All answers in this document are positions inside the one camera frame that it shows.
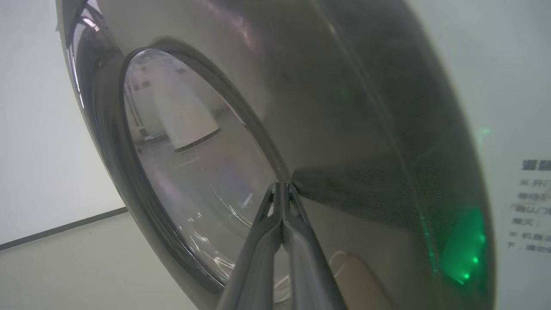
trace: green led indicator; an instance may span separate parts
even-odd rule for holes
[[[347,88],[341,88],[339,90],[338,94],[341,98],[349,98],[350,97],[350,91]]]
[[[467,210],[453,227],[440,259],[442,273],[465,284],[480,265],[484,251],[484,218],[478,208]]]
[[[476,131],[477,145],[481,146],[484,143],[484,139],[491,133],[491,128],[482,127]]]

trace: white wall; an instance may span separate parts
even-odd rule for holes
[[[196,310],[128,213],[0,252],[2,310]]]
[[[0,1],[0,244],[123,207],[80,114],[53,1]]]

